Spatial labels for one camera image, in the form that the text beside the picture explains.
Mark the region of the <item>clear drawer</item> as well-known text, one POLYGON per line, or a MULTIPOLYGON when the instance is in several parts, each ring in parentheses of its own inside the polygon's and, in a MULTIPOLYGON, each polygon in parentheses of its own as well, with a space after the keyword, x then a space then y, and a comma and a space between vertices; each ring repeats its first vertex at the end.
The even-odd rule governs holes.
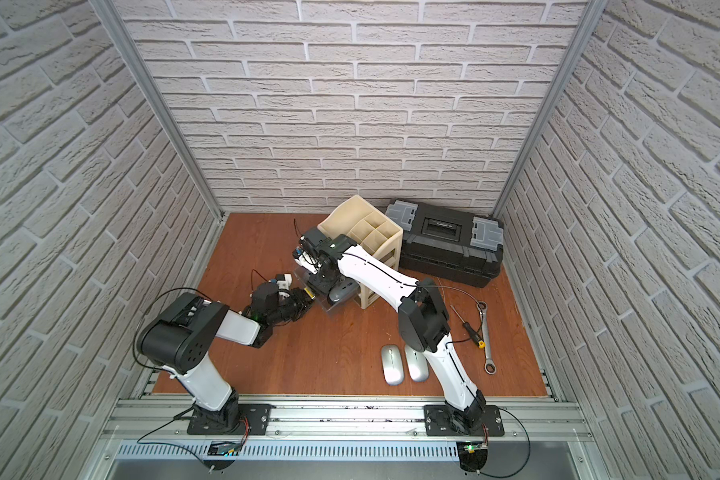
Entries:
POLYGON ((360 284, 356 280, 340 273, 311 273, 306 268, 297 266, 293 274, 298 286, 328 314, 355 299, 360 292, 360 284))

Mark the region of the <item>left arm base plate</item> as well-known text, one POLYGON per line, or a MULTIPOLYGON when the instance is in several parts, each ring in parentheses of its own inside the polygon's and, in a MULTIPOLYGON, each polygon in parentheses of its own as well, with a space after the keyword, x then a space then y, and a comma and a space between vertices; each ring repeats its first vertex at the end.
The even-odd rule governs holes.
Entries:
POLYGON ((271 404, 235 402, 219 411, 210 411, 193 405, 187 434, 263 436, 273 408, 271 404))

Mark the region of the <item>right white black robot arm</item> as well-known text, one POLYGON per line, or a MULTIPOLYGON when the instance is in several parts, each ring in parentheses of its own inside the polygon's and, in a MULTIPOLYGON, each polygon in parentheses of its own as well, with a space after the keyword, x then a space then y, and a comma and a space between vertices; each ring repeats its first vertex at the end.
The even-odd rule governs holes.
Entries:
POLYGON ((433 280, 402 274, 343 234, 330 238, 311 228, 300 236, 299 243, 294 259, 323 282, 317 287, 319 292, 330 293, 344 278, 385 300, 398 314, 398 330, 405 344, 424 356, 439 380, 452 421, 462 431, 480 422, 485 397, 454 348, 449 313, 433 280))

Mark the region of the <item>beige drawer organizer cabinet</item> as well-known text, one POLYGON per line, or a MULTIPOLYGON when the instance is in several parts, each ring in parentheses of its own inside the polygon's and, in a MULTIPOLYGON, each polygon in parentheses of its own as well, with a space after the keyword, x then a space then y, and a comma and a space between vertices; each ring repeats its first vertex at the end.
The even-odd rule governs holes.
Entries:
MULTIPOLYGON (((357 245, 352 253, 363 259, 373 257, 385 266, 385 271, 397 272, 400 264, 403 229, 359 195, 342 202, 318 225, 318 230, 328 238, 328 245, 338 244, 340 236, 346 236, 357 245)), ((356 279, 360 285, 355 295, 362 309, 375 301, 384 301, 394 312, 400 295, 405 296, 398 282, 381 273, 373 266, 360 269, 356 279)))

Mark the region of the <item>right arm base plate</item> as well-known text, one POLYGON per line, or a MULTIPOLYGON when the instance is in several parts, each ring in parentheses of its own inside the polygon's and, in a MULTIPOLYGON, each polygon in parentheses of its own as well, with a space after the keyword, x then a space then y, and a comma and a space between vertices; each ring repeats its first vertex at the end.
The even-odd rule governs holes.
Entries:
POLYGON ((495 405, 475 407, 467 412, 454 409, 447 404, 425 405, 424 426, 430 437, 488 436, 503 437, 505 429, 500 410, 495 405))

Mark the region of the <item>silver computer mouse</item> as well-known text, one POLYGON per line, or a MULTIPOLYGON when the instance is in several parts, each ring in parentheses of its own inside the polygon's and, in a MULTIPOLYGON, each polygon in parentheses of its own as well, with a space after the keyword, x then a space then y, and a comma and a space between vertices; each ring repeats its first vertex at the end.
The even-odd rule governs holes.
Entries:
POLYGON ((405 378, 402 356, 396 345, 381 348, 382 371, 385 382, 390 386, 400 385, 405 378))
POLYGON ((429 378, 429 367, 423 353, 408 345, 404 351, 410 378, 417 383, 426 381, 429 378))

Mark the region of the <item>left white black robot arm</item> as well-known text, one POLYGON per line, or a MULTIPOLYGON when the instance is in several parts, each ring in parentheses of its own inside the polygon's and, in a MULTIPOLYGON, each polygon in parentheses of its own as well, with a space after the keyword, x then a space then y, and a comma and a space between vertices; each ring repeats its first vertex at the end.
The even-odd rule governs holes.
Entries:
POLYGON ((242 422, 239 395, 210 359, 211 344, 220 338, 260 348, 277 326, 303 317, 314 299, 307 288, 265 282, 237 312, 202 294, 183 293, 138 334, 135 347, 193 396, 192 434, 231 433, 242 422))

